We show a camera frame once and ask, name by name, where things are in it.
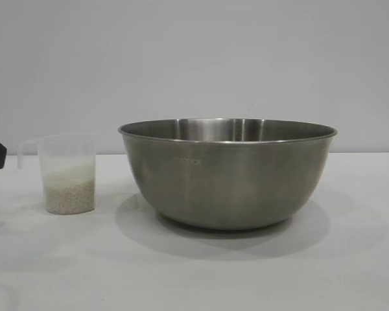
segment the uncooked rice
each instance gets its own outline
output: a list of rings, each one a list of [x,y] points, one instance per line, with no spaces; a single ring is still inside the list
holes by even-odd
[[[92,166],[76,167],[44,178],[46,209],[54,214],[79,214],[95,208]]]

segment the white wall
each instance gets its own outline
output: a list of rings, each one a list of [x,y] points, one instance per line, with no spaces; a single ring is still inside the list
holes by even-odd
[[[0,0],[0,140],[183,117],[336,127],[389,151],[387,0]]]

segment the plastic measuring cup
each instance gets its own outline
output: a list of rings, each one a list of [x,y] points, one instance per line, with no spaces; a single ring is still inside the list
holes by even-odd
[[[95,135],[63,134],[31,139],[18,148],[23,166],[27,144],[36,144],[40,160],[46,210],[79,214],[95,208]]]

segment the bowl rim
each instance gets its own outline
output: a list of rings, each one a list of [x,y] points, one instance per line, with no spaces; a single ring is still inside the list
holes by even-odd
[[[160,138],[160,137],[153,137],[153,136],[146,136],[146,135],[138,135],[133,133],[128,133],[124,130],[125,127],[133,126],[136,124],[144,124],[144,123],[151,123],[151,122],[162,122],[162,121],[215,121],[215,120],[226,120],[226,121],[274,121],[274,122],[285,122],[285,123],[295,123],[295,124],[310,124],[315,126],[320,126],[322,128],[325,128],[326,130],[330,130],[331,133],[327,135],[322,136],[315,136],[315,137],[307,137],[307,138],[299,138],[299,139],[284,139],[284,140],[277,140],[277,141],[195,141],[195,140],[189,140],[189,139],[172,139],[172,138]],[[326,126],[323,124],[317,124],[317,123],[311,123],[311,122],[301,122],[301,121],[286,121],[286,120],[275,120],[275,119],[249,119],[249,118],[188,118],[188,119],[158,119],[158,120],[150,120],[150,121],[139,121],[139,122],[132,122],[124,124],[120,127],[118,127],[118,132],[120,134],[123,134],[125,136],[133,137],[136,139],[144,139],[149,141],[163,141],[168,143],[189,143],[189,144],[212,144],[212,145],[247,145],[247,144],[283,144],[283,143],[297,143],[297,142],[305,142],[305,141],[317,141],[322,139],[328,139],[330,137],[334,137],[337,135],[338,131],[335,128],[332,128],[330,126]]]

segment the mixing bowl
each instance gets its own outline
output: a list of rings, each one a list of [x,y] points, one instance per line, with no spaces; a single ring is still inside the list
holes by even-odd
[[[263,227],[293,215],[322,174],[336,130],[261,119],[126,124],[131,169],[162,215],[208,229]]]

